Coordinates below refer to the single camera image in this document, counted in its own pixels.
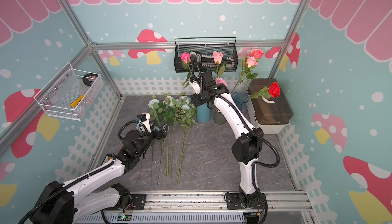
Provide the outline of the teal ceramic vase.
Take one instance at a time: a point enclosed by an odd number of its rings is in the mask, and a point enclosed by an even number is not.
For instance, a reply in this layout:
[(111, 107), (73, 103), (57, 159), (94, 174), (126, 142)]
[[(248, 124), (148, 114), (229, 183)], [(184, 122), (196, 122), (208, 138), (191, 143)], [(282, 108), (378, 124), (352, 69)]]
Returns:
[(197, 107), (197, 120), (200, 123), (208, 123), (211, 119), (211, 112), (208, 108), (208, 104), (205, 103)]

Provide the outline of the pale blue flower stem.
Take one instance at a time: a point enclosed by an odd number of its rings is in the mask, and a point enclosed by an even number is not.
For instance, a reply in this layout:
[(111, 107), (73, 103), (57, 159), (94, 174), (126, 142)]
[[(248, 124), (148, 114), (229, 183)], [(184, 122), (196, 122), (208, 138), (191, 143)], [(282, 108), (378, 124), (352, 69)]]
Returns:
[(188, 140), (189, 130), (192, 125), (192, 107), (190, 105), (189, 98), (185, 95), (182, 95), (178, 99), (178, 104), (179, 106), (177, 108), (176, 115), (178, 120), (180, 121), (180, 126), (183, 129), (183, 134), (176, 184), (179, 183), (179, 179), (181, 177), (183, 157)]

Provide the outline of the clear glass vase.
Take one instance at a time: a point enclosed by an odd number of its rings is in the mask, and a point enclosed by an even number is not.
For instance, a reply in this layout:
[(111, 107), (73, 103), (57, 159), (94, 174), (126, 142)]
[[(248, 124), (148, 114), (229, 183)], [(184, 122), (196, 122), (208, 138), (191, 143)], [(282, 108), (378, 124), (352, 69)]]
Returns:
[(218, 125), (223, 125), (227, 122), (224, 115), (217, 108), (215, 108), (215, 111), (213, 113), (213, 121)]

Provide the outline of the purple glass vase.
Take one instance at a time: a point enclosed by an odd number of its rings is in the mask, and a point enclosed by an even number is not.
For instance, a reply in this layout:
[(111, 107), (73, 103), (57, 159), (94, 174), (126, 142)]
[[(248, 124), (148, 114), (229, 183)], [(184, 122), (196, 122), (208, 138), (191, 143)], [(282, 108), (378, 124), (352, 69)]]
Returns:
[(242, 91), (237, 91), (232, 94), (233, 101), (235, 102), (237, 108), (244, 113), (244, 110), (246, 108), (246, 104), (250, 99), (250, 96)]

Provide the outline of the flowers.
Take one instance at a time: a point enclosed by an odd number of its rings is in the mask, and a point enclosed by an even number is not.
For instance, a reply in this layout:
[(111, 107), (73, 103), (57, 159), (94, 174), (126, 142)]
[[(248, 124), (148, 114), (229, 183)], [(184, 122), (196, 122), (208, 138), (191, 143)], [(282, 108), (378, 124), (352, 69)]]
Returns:
[(170, 179), (173, 177), (173, 151), (174, 151), (174, 136), (175, 136), (175, 127), (178, 121), (178, 113), (180, 111), (181, 103), (178, 99), (169, 96), (166, 98), (168, 105), (173, 110), (173, 127), (172, 127), (172, 135), (171, 135), (171, 143), (170, 143), (170, 168), (169, 175)]

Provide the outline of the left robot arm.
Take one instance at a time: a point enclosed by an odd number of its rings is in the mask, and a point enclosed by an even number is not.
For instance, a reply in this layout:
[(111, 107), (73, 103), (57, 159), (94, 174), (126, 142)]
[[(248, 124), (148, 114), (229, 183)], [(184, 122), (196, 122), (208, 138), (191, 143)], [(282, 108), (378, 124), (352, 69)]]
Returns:
[(117, 133), (123, 144), (117, 154), (107, 154), (100, 167), (73, 180), (49, 183), (19, 223), (30, 220), (34, 224), (74, 224), (107, 208), (121, 210), (122, 219), (129, 220), (134, 210), (144, 208), (145, 195), (131, 194), (119, 183), (100, 192), (97, 189), (135, 168), (152, 142), (165, 138), (167, 131), (167, 122), (162, 125), (149, 119), (127, 122)]

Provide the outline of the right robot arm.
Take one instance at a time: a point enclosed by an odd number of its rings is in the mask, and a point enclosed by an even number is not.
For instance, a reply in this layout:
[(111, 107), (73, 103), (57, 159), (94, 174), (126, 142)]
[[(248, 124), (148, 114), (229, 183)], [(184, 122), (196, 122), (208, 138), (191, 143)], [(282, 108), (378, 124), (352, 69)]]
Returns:
[[(239, 186), (239, 200), (244, 208), (252, 208), (261, 204), (267, 211), (266, 196), (263, 194), (256, 180), (256, 166), (275, 168), (280, 163), (280, 156), (274, 146), (266, 139), (261, 128), (255, 128), (235, 105), (229, 89), (224, 84), (217, 84), (212, 77), (212, 72), (201, 72), (198, 56), (191, 52), (189, 58), (190, 85), (195, 93), (191, 96), (192, 103), (202, 106), (211, 103), (224, 116), (230, 125), (236, 141), (232, 145), (232, 153), (239, 162), (241, 182)], [(267, 145), (276, 157), (272, 164), (258, 161), (263, 145)]]

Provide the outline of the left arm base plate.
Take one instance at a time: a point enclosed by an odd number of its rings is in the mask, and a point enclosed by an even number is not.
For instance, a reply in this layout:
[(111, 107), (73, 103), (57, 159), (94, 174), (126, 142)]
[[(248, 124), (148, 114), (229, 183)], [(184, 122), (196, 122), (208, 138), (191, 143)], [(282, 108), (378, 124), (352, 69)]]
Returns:
[(146, 194), (129, 194), (128, 196), (121, 196), (119, 202), (110, 208), (105, 210), (125, 210), (129, 212), (131, 210), (144, 210), (146, 204)]

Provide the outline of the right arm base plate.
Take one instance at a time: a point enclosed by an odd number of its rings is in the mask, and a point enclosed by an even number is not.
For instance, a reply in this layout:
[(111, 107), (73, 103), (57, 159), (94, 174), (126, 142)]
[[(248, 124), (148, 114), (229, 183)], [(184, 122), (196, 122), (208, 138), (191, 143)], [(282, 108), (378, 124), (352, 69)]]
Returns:
[(254, 192), (252, 194), (244, 193), (225, 193), (224, 200), (227, 204), (228, 210), (240, 210), (240, 209), (254, 209), (254, 210), (266, 210), (268, 208), (265, 194), (259, 194)]

